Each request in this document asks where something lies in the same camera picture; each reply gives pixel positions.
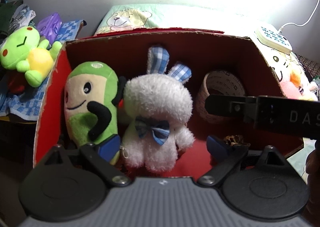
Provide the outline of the green frog plush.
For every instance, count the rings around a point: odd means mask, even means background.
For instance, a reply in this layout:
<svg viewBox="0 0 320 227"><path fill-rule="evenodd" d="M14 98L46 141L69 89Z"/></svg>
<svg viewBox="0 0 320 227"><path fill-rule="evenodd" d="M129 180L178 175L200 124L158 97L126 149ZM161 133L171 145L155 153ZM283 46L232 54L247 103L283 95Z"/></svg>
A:
<svg viewBox="0 0 320 227"><path fill-rule="evenodd" d="M41 39L36 28L24 26L1 45L1 65L6 70L23 73L27 83L37 88L50 74L61 48L61 42L50 44L49 40Z"/></svg>

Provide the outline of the white rabbit plush blue ears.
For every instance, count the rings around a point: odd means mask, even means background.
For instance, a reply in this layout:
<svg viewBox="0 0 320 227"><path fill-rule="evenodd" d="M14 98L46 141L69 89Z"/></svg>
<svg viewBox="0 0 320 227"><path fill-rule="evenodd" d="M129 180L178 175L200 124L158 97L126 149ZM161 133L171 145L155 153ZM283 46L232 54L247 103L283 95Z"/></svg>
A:
<svg viewBox="0 0 320 227"><path fill-rule="evenodd" d="M152 173L170 171L179 152L194 143L194 135L187 127L193 100L185 87L191 69L176 63L167 70L169 58L165 48L151 46L146 74L125 85L124 111L130 123L121 147L128 168L144 167Z"/></svg>

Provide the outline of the baby print bed sheet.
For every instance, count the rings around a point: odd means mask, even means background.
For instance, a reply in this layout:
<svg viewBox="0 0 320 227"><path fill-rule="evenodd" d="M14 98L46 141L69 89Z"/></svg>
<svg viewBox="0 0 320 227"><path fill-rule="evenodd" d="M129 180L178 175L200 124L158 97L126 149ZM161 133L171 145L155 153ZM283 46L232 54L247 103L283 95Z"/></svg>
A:
<svg viewBox="0 0 320 227"><path fill-rule="evenodd" d="M213 9L202 7L157 4L117 5L103 17L95 35L138 28L193 28L222 31L227 35L249 37L264 57L264 54L272 48L258 40L255 30L266 24L242 15L220 14ZM318 85L315 93L319 99Z"/></svg>

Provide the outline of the purple plastic bag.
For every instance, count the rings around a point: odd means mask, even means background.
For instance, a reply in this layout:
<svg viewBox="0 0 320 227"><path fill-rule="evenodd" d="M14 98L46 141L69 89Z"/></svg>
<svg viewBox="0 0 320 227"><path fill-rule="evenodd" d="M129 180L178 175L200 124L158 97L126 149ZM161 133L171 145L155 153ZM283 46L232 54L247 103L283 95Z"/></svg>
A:
<svg viewBox="0 0 320 227"><path fill-rule="evenodd" d="M59 29L62 25L61 17L58 13L53 13L46 18L42 19L37 25L41 37L45 37L52 45L56 40Z"/></svg>

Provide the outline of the white power strip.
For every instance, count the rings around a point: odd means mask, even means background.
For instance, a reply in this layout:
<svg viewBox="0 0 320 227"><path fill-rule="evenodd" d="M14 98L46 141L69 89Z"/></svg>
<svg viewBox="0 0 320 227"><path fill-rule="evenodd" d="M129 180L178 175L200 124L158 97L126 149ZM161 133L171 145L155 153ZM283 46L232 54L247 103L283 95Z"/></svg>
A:
<svg viewBox="0 0 320 227"><path fill-rule="evenodd" d="M289 55L292 46L283 35L279 34L273 25L266 24L256 28L255 33L258 40L265 46Z"/></svg>

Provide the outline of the pile of clothes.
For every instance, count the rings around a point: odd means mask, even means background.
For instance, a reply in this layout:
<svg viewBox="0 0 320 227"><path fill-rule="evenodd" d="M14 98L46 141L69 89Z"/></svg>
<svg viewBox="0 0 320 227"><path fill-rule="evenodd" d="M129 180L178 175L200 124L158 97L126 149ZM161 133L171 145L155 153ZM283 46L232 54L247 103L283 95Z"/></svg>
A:
<svg viewBox="0 0 320 227"><path fill-rule="evenodd" d="M36 12L23 0L1 0L1 42L17 29L30 24L33 26L35 17Z"/></svg>

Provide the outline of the woven basket roll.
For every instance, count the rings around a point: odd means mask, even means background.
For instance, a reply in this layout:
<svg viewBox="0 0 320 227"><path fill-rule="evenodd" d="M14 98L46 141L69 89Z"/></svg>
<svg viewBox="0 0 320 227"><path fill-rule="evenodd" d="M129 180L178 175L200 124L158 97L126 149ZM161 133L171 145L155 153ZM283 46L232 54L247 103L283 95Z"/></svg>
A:
<svg viewBox="0 0 320 227"><path fill-rule="evenodd" d="M240 80L226 71L212 71L204 77L195 100L195 110L205 121L216 124L228 121L222 116L211 115L204 108L206 98L211 94L218 96L245 96L245 89Z"/></svg>

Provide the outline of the dark patterned cloth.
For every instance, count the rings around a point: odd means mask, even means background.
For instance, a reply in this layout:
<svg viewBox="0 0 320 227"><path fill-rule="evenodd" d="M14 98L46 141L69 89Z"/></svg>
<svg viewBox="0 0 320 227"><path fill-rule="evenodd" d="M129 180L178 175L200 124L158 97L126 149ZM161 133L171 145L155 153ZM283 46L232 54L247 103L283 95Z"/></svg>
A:
<svg viewBox="0 0 320 227"><path fill-rule="evenodd" d="M309 82L312 82L314 78L319 78L319 63L298 54L296 54L296 58L298 60L299 65L303 68L303 71L306 77L308 78Z"/></svg>

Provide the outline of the red cardboard box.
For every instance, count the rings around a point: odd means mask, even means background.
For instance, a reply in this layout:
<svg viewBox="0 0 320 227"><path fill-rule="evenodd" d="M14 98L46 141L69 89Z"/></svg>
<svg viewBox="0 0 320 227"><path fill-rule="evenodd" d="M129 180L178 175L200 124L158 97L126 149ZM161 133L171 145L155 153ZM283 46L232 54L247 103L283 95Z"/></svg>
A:
<svg viewBox="0 0 320 227"><path fill-rule="evenodd" d="M64 148L73 145L63 113L64 87L70 72L86 61L101 61L113 68L117 75L131 79L146 72L148 48L153 45L168 50L171 65L181 62L191 69L192 76L186 86L193 97L197 96L204 76L214 70L231 72L241 81L249 96L283 95L276 74L249 38L194 29L156 28L69 41L57 57L43 97L34 140L34 164L58 141L63 142ZM249 139L254 149L273 145L284 157L291 157L304 146L299 137L258 131L251 126L234 128L226 122L211 124L197 112L193 112L188 126L195 135L194 144L171 171L163 173L163 177L199 178L209 171L214 165L206 148L206 139L210 135L223 138L241 134Z"/></svg>

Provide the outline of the blue checkered cloth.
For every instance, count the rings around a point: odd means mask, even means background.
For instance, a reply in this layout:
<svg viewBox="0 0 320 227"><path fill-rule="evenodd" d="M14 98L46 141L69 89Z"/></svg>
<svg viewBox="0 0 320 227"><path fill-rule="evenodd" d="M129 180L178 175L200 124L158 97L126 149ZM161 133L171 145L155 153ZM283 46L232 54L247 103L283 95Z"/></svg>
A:
<svg viewBox="0 0 320 227"><path fill-rule="evenodd" d="M23 124L37 121L48 79L37 88L28 85L24 75L16 71L5 77L1 89L1 120Z"/></svg>

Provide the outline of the green monkey plush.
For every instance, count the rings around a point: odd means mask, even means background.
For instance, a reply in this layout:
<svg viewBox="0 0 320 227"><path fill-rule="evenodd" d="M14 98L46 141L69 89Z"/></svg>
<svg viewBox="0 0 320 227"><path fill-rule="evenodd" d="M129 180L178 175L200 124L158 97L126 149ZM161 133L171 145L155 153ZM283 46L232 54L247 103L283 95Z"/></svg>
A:
<svg viewBox="0 0 320 227"><path fill-rule="evenodd" d="M99 155L115 165L120 156L117 110L126 84L107 64L78 65L65 84L64 114L70 139L78 147L98 146Z"/></svg>

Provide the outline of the yellow tiger plush pink shirt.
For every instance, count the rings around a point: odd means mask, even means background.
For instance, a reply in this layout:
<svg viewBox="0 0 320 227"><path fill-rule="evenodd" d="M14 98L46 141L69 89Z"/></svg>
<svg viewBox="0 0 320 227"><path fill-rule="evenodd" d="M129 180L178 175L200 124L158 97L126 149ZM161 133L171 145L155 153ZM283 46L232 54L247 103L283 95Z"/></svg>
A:
<svg viewBox="0 0 320 227"><path fill-rule="evenodd" d="M285 54L271 49L264 54L264 57L275 72L286 97L318 101L315 93L317 90L316 83L311 83L308 80L304 68L293 52Z"/></svg>

